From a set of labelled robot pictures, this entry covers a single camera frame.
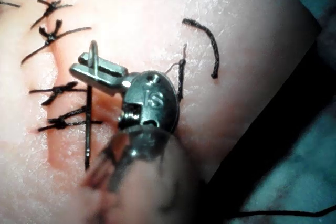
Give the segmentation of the left arm needle driver jaw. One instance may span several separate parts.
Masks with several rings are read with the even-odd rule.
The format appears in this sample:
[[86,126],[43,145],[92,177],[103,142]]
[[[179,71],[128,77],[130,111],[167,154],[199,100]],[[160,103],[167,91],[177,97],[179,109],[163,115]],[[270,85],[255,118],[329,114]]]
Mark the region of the left arm needle driver jaw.
[[89,68],[108,73],[114,77],[124,77],[128,74],[128,69],[106,59],[98,54],[82,53],[78,57],[78,63]]
[[129,89],[129,81],[125,77],[114,77],[108,73],[92,69],[79,63],[74,63],[70,74],[76,79],[96,88],[108,95],[126,93]]

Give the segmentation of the left arm needle driver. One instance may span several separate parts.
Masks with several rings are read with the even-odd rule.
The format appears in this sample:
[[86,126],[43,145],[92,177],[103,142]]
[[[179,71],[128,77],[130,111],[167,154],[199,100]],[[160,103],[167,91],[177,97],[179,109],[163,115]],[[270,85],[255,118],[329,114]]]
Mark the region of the left arm needle driver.
[[166,74],[158,71],[130,73],[122,77],[107,76],[103,91],[122,96],[118,129],[134,139],[126,143],[112,141],[104,154],[115,166],[135,159],[152,160],[161,156],[168,137],[176,129],[180,115],[181,93]]

